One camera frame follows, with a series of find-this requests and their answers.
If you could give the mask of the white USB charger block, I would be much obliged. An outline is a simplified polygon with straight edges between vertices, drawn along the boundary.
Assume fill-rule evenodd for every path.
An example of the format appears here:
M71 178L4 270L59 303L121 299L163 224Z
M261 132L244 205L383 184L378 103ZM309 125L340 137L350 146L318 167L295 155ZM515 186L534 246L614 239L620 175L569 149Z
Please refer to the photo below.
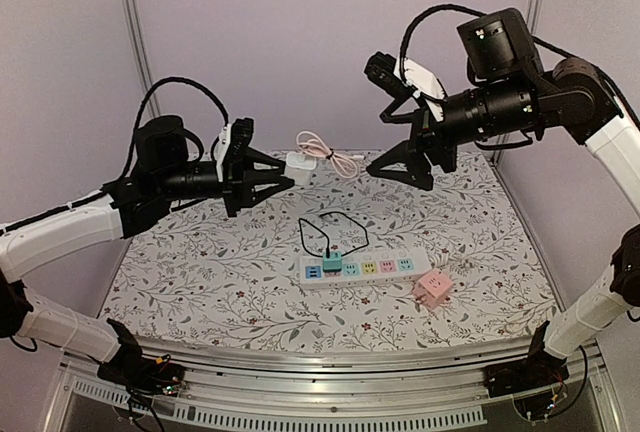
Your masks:
M317 168L317 159L302 152L290 151L286 154L284 175L297 186L309 184Z

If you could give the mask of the teal cube charger plug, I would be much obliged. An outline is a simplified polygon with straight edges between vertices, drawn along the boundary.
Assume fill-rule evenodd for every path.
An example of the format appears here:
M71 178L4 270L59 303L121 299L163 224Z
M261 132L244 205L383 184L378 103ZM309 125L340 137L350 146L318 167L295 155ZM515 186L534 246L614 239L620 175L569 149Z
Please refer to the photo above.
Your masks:
M342 271L343 256L339 251L326 251L322 255L322 270L324 274L337 274Z

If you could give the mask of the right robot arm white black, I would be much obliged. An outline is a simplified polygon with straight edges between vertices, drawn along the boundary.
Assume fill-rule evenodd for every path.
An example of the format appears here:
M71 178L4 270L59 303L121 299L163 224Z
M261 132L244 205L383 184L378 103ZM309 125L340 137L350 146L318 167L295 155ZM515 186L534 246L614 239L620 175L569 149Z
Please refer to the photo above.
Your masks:
M568 52L545 70L543 41L514 8L471 11L457 31L467 54L471 88L447 94L428 70L397 55L378 52L366 77L392 99L385 123L407 124L410 136L372 161L371 176L429 191L431 170L451 173L457 149L474 143L494 148L494 138L520 132L525 144L547 129L565 129L606 168L632 205L639 202L639 122L615 82L600 68ZM639 304L639 231L629 229L601 277L566 311L535 331L527 355L487 366L491 397L545 387L567 377L567 359L616 318Z

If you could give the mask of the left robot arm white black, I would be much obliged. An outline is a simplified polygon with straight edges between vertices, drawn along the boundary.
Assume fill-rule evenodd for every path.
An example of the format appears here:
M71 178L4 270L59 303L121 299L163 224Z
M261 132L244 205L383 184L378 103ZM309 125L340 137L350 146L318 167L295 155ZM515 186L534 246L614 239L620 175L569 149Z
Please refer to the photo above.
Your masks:
M200 140L175 115L147 122L134 134L136 163L122 178L87 197L1 228L1 336L19 337L84 354L99 378L146 394L173 395L184 367L163 355L146 358L134 335L116 320L94 319L27 289L23 277L90 246L150 230L173 211L221 199L234 217L291 188L285 164L250 146L254 122L222 128L212 158L190 158Z

